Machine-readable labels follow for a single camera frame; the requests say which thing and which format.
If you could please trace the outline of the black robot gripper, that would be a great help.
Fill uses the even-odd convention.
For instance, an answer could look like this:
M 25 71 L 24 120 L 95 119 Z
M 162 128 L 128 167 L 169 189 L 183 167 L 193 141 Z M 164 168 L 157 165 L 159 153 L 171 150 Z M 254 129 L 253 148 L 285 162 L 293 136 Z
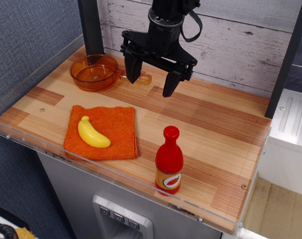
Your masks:
M 122 32 L 121 52 L 130 83 L 141 75 L 143 62 L 168 72 L 163 97 L 170 97 L 180 81 L 191 78 L 197 60 L 179 43 L 185 14 L 177 8 L 151 8 L 147 32 Z

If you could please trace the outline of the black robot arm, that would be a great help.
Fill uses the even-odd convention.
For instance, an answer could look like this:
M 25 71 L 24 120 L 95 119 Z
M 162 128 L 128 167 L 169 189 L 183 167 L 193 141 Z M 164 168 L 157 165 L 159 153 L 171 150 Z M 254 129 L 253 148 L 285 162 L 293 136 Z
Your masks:
M 144 62 L 166 71 L 163 96 L 170 97 L 179 82 L 190 80 L 197 59 L 185 51 L 179 38 L 184 37 L 183 23 L 190 15 L 202 28 L 202 22 L 194 12 L 200 6 L 198 0 L 155 0 L 148 11 L 147 32 L 122 32 L 126 76 L 135 83 L 141 75 Z

